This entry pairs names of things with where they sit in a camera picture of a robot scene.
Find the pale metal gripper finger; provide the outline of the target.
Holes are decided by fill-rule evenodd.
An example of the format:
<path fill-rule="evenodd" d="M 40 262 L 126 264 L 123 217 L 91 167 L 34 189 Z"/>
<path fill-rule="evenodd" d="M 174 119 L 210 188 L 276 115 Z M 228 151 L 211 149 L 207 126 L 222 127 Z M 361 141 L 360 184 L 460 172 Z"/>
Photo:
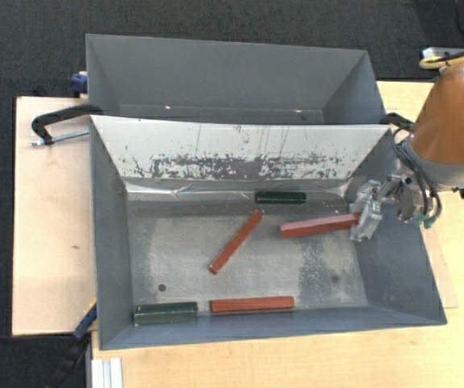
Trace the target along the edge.
<path fill-rule="evenodd" d="M 382 184 L 376 180 L 369 180 L 356 190 L 354 211 L 380 212 L 382 199 L 379 197 Z"/>
<path fill-rule="evenodd" d="M 349 212 L 359 213 L 358 223 L 349 229 L 352 241 L 360 242 L 371 239 L 382 220 L 382 206 L 380 203 L 353 203 L 349 205 Z"/>

